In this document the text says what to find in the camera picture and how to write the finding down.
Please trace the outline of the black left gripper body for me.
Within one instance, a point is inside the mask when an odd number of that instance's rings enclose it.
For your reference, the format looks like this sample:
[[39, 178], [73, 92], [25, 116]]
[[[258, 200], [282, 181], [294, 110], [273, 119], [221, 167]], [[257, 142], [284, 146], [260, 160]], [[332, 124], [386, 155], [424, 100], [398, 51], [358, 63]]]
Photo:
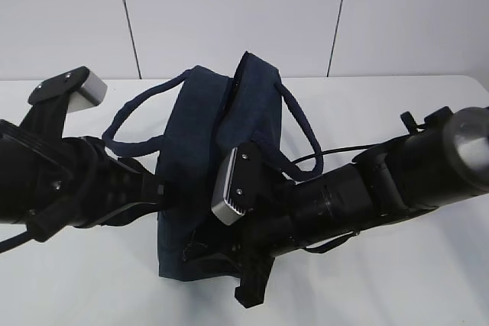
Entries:
[[164, 182], [134, 158], [113, 158], [96, 137], [83, 140], [95, 149], [96, 174], [82, 199], [74, 227], [121, 227], [164, 209]]

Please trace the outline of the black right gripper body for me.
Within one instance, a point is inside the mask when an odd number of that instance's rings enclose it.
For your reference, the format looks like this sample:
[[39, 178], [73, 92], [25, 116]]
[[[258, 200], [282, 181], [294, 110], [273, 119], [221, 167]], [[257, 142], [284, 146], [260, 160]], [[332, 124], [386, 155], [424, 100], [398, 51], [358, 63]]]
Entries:
[[264, 297], [279, 243], [298, 238], [291, 188], [218, 188], [183, 208], [183, 281], [220, 276], [240, 281], [237, 298]]

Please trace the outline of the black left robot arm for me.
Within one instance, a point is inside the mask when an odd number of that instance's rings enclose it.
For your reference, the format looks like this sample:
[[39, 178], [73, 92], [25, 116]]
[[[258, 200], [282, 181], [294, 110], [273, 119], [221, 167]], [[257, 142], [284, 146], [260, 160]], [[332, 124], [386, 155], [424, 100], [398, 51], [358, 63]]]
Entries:
[[1, 222], [44, 242], [67, 226], [124, 226], [164, 206], [164, 184], [97, 137], [33, 134], [1, 122]]

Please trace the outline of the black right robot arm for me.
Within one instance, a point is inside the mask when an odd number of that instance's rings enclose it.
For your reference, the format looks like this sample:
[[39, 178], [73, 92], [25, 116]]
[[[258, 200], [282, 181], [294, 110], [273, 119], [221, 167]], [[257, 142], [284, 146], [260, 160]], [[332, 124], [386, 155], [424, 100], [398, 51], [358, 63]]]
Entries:
[[261, 304], [274, 259], [325, 253], [362, 231], [426, 215], [488, 191], [488, 110], [440, 108], [407, 134], [375, 144], [349, 164], [294, 183], [269, 167], [257, 144], [222, 163], [211, 215], [183, 252], [196, 279], [230, 275], [235, 298]]

